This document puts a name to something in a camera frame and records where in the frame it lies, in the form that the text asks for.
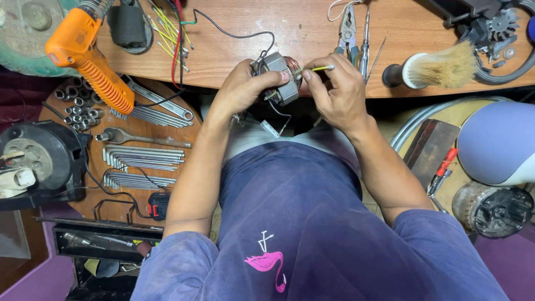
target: person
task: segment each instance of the person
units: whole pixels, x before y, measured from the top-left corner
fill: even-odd
[[[326,125],[275,142],[256,121],[233,124],[289,80],[252,77],[250,62],[213,100],[132,300],[507,300],[463,227],[434,210],[380,134],[345,57],[302,72]],[[310,70],[327,65],[329,88]],[[384,222],[361,202],[360,173]]]

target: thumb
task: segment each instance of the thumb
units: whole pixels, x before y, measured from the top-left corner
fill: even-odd
[[[269,71],[253,77],[250,81],[250,86],[260,93],[267,88],[282,86],[288,83],[289,80],[290,74],[288,72]]]
[[[310,70],[303,70],[301,75],[307,82],[308,89],[312,93],[312,97],[314,98],[316,106],[325,108],[330,99],[329,93],[327,92],[327,88],[323,84],[322,79],[316,72]]]

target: black sponge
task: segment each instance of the black sponge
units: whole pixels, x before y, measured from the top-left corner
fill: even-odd
[[[136,6],[112,6],[108,12],[108,26],[115,45],[123,48],[147,47],[143,9]]]

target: pink flamingo print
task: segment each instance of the pink flamingo print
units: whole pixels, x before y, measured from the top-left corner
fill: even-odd
[[[279,278],[279,273],[280,273],[280,269],[282,268],[282,262],[283,262],[284,257],[282,256],[281,252],[273,252],[273,253],[267,252],[266,240],[273,237],[273,234],[266,238],[265,236],[266,232],[267,231],[262,232],[263,238],[262,240],[258,241],[258,243],[260,244],[260,248],[262,248],[262,251],[264,251],[264,255],[251,256],[250,258],[247,257],[247,259],[244,261],[250,264],[252,267],[254,267],[257,271],[267,272],[268,270],[271,270],[271,268],[273,268],[275,264],[277,263],[277,260],[280,259],[280,266],[279,266],[279,269],[277,270],[277,274],[275,275],[275,288],[277,292],[283,292],[284,289],[286,288],[286,276],[284,275],[284,273],[282,274],[281,285],[277,285],[277,279]]]

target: copper wire coil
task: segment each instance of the copper wire coil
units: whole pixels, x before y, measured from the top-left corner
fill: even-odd
[[[303,83],[303,78],[297,79],[297,75],[301,74],[301,67],[299,66],[299,63],[293,58],[289,56],[283,56],[283,58],[284,58],[284,61],[286,62],[286,65],[288,66],[288,69],[290,70],[290,74],[294,78],[294,82],[295,82],[295,85],[297,86],[297,90],[299,90],[299,88],[301,88],[301,84]],[[266,73],[266,69],[265,68],[260,69],[260,74],[264,74],[264,73]],[[277,90],[275,88],[266,89],[264,91],[264,98],[266,97],[268,100],[271,100],[275,103],[279,103],[282,101],[282,99],[280,99],[280,94],[277,93]]]

